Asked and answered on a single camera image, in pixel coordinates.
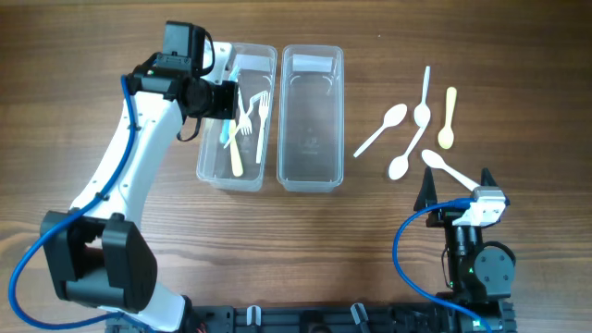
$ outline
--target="plastic bin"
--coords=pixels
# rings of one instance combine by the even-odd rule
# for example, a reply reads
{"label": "plastic bin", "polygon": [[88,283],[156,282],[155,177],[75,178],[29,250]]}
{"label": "plastic bin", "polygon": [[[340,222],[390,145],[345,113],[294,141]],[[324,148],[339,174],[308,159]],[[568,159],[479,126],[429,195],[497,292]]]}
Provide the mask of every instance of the plastic bin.
{"label": "plastic bin", "polygon": [[[246,43],[233,43],[236,57],[232,68],[240,68],[238,83],[242,95],[244,110],[249,108],[251,96],[262,91],[270,93],[269,114],[265,121],[265,136],[261,163],[255,160],[257,152],[257,140],[261,127],[259,117],[259,102],[254,104],[250,115],[253,124],[253,132],[250,135],[236,135],[236,142],[239,148],[240,160],[243,174],[235,177],[232,173],[230,161],[230,147],[224,149],[220,134],[224,129],[224,122],[228,120],[205,119],[203,122],[203,138],[197,163],[197,177],[209,182],[215,188],[234,191],[259,191],[263,185],[265,170],[265,156],[267,151],[267,140],[273,110],[274,83],[276,79],[276,63],[278,52],[275,48],[267,45],[255,45]],[[240,111],[237,109],[237,124],[240,118]]]}
{"label": "plastic bin", "polygon": [[288,191],[332,191],[343,181],[343,52],[289,45],[282,62],[277,180]]}

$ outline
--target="blue cable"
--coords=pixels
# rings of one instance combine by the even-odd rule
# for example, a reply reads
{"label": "blue cable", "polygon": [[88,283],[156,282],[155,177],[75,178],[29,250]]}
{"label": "blue cable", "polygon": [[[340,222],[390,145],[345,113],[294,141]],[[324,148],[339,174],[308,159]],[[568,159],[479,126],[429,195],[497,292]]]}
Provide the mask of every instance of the blue cable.
{"label": "blue cable", "polygon": [[99,315],[95,318],[90,318],[90,319],[86,319],[86,320],[82,320],[82,321],[74,322],[74,323],[48,324],[48,323],[44,323],[42,321],[38,321],[38,320],[30,317],[28,314],[26,314],[20,308],[19,301],[17,300],[17,282],[19,281],[20,273],[22,273],[23,269],[25,268],[25,265],[27,265],[27,263],[30,261],[30,259],[33,257],[33,255],[39,249],[41,249],[41,247],[44,244],[46,244],[49,240],[51,240],[56,234],[60,233],[65,228],[68,228],[72,224],[72,222],[74,222],[77,219],[79,219],[80,217],[82,217],[84,214],[86,214],[88,211],[93,209],[98,203],[101,202],[101,198],[105,197],[109,193],[109,191],[111,191],[111,188],[113,187],[113,185],[115,184],[115,182],[119,178],[119,175],[121,175],[123,168],[125,167],[126,163],[128,162],[128,159],[130,158],[131,149],[133,148],[133,142],[136,137],[136,127],[134,126],[136,124],[136,116],[133,111],[133,104],[131,103],[131,97],[130,97],[130,92],[128,91],[127,80],[126,80],[126,77],[123,75],[121,76],[121,88],[123,89],[123,95],[124,95],[124,97],[126,99],[126,103],[128,105],[129,123],[132,124],[132,126],[129,126],[128,144],[126,145],[126,150],[123,153],[123,155],[121,156],[121,160],[119,161],[119,164],[117,165],[117,168],[115,169],[115,172],[113,172],[113,175],[111,176],[109,181],[105,184],[103,189],[99,192],[100,193],[99,195],[95,196],[94,199],[92,199],[87,205],[82,207],[80,210],[78,210],[75,213],[73,213],[72,215],[69,215],[68,217],[64,218],[64,220],[62,220],[60,223],[55,225],[53,228],[49,229],[49,231],[47,231],[36,242],[34,242],[31,246],[31,248],[25,253],[25,255],[23,255],[22,259],[20,259],[17,266],[15,267],[15,270],[12,272],[12,276],[10,277],[10,282],[8,283],[8,302],[10,303],[10,306],[12,307],[12,310],[15,312],[15,314],[20,319],[22,319],[22,321],[24,321],[25,323],[27,323],[33,327],[37,327],[37,328],[41,328],[41,329],[51,329],[51,330],[71,329],[71,328],[85,327],[85,326],[95,324],[100,321],[103,321],[106,319],[111,319],[111,318],[123,318],[128,321],[131,319],[131,318],[126,317],[123,313],[110,313],[110,314]]}
{"label": "blue cable", "polygon": [[399,230],[397,230],[397,234],[395,235],[395,241],[393,241],[393,243],[392,243],[392,261],[395,264],[395,268],[397,268],[397,272],[401,276],[402,280],[405,281],[405,283],[407,283],[418,294],[424,296],[425,298],[427,298],[431,302],[434,302],[434,303],[442,305],[442,306],[446,306],[450,309],[456,310],[460,313],[463,313],[465,315],[472,317],[474,320],[478,321],[480,325],[485,327],[485,329],[487,330],[487,333],[493,333],[493,330],[491,329],[491,326],[489,325],[489,323],[486,320],[484,320],[481,316],[479,316],[479,314],[476,314],[473,311],[463,308],[462,306],[459,306],[457,304],[441,300],[438,297],[430,295],[426,291],[419,288],[419,286],[417,286],[415,283],[413,283],[413,281],[411,281],[411,279],[405,275],[405,273],[403,272],[403,270],[401,268],[401,265],[399,264],[399,257],[398,257],[399,240],[401,239],[401,235],[403,234],[403,231],[405,230],[405,228],[407,228],[407,226],[409,226],[409,224],[412,223],[417,217],[419,217],[425,213],[429,213],[433,210],[440,209],[440,208],[447,208],[447,207],[448,208],[450,208],[450,207],[452,207],[452,208],[468,208],[469,204],[474,201],[475,200],[473,200],[473,199],[466,198],[466,199],[452,200],[447,203],[436,203],[436,204],[433,204],[427,208],[420,210],[419,212],[417,212],[417,213],[413,214],[412,216],[410,216],[409,218],[407,218],[407,220],[405,222],[403,222],[403,224],[399,227]]}

